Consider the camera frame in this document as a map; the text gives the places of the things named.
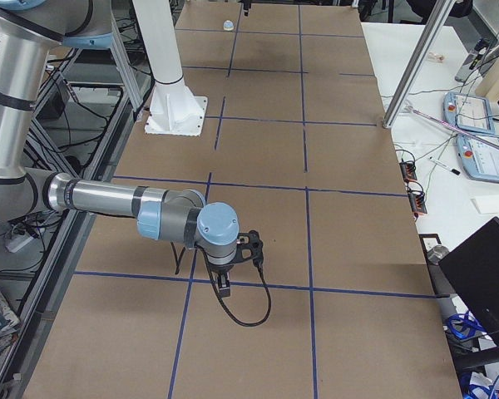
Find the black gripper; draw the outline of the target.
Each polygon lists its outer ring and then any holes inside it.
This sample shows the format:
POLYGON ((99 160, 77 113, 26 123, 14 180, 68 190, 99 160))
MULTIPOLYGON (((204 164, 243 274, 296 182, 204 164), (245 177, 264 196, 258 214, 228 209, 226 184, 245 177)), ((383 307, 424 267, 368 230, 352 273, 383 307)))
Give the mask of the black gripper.
MULTIPOLYGON (((212 254, 205 252, 207 264, 213 270, 231 270, 234 267, 234 258, 236 250, 228 254, 212 254)), ((226 271, 220 271, 216 274, 216 283, 221 298, 228 298, 231 295, 230 277, 226 271)))

